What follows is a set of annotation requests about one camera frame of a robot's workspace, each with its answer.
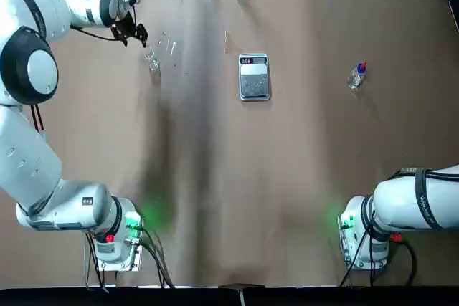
transparent container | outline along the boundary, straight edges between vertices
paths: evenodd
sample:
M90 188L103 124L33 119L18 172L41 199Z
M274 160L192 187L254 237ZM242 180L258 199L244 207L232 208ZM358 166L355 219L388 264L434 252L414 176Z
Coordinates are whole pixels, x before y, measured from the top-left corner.
M155 52L150 45L146 46L143 57L145 57L145 60L148 61L148 71L150 72L152 80L154 82L159 82L161 80L161 69Z
M357 90L365 79L366 62L358 64L356 68L351 71L351 75L347 80L347 85L351 90Z

clear glass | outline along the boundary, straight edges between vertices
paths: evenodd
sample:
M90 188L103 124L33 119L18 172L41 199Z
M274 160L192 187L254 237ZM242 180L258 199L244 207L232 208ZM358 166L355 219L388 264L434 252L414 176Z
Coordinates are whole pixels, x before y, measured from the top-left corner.
M161 69L159 68L159 61L155 57L153 57L153 59L150 61L148 70L150 71L150 76L153 82L161 81Z

green light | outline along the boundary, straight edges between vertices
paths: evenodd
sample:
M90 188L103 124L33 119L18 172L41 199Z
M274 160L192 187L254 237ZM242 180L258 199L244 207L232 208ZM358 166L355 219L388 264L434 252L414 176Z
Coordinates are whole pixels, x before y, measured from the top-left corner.
M136 228L142 226L141 223L141 216L135 211L127 211L126 212L126 227L131 229L130 233L128 234L131 238L139 238L140 231Z

plastic bottle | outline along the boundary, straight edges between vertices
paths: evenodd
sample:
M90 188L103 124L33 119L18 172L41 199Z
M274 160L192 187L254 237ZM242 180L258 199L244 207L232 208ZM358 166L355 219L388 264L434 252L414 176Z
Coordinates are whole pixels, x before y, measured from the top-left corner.
M360 63L351 71L351 75L347 80L347 85L351 90L357 90L365 78L366 62Z

cable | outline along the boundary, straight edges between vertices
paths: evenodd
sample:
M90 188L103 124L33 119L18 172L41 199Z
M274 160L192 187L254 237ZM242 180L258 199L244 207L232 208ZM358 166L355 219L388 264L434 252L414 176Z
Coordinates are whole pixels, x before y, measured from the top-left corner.
M372 236L372 230L370 229L369 231L369 237L370 237L370 245L369 245L369 250L370 250L370 287L373 287L373 236Z
M35 109L34 109L34 106L31 105L30 106L30 111L32 113L32 119L34 120L34 127L35 127L35 130L37 132L39 132L39 129L38 129L38 124L37 124L37 118L35 117Z
M93 259L95 274L96 274L96 276L98 278L100 288L104 292L108 293L107 288L105 288L105 282L102 280L102 278L100 276L99 263L98 263L98 258L95 255L95 245L94 245L93 238L91 238L89 234L86 234L86 240L87 240L87 243L89 244L90 257Z
M118 41L117 39L110 39L108 37L102 37L102 36L91 34L90 32L86 32L83 29L81 29L79 27L76 27L73 24L70 25L70 28L73 29L73 30L76 30L77 32L81 32L83 34L86 34L88 36L95 37L96 39L103 39L104 41Z
M43 120L42 120L42 114L40 114L40 108L38 107L38 105L35 105L35 108L37 109L37 116L38 116L40 128L42 131L44 131L44 125L43 125Z
M346 274L344 275L343 279L341 280L341 283L339 284L339 287L343 286L343 284L347 280L347 277L351 273L352 267L354 266L354 264L356 262L356 259L357 259L357 256L359 255L359 251L360 251L361 245L364 243L364 239L365 239L366 235L369 233L369 230L371 229L371 227L372 227L371 224L369 224L365 229L364 235L361 236L359 245L358 245L357 250L356 250L356 254L354 255L354 259L352 259L352 263L351 263L351 265L349 265L349 268L347 269Z
M165 279L165 281L166 281L166 283L167 283L167 285L168 285L170 288L175 288L175 286L174 286L174 284L172 283L170 277L166 275L166 273L165 273L165 271L164 271L164 268L161 266L161 263L160 263L160 261L159 261L159 259L158 259L158 256L156 255L155 251L152 250L152 248L150 248L150 246L148 246L148 245L146 245L146 244L144 244L144 243L142 243L141 246L144 247L144 248L148 251L148 253L153 257L153 259L155 260L155 262L156 262L156 268L157 268L157 270L159 270L158 275L161 275L161 274L162 274L163 277L164 277L164 279Z
M395 243L397 245L403 245L405 246L407 249L408 249L408 252L410 253L410 256L411 256L411 271L410 271L410 275L408 275L408 279L407 281L405 282L405 286L412 286L413 284L413 281L415 280L415 276L417 274L417 257L416 257L416 254L415 254L415 251L414 249L412 248L412 246L410 245L410 243L406 240L406 239L402 239L402 235L401 234L392 234L390 236L390 241L392 243Z

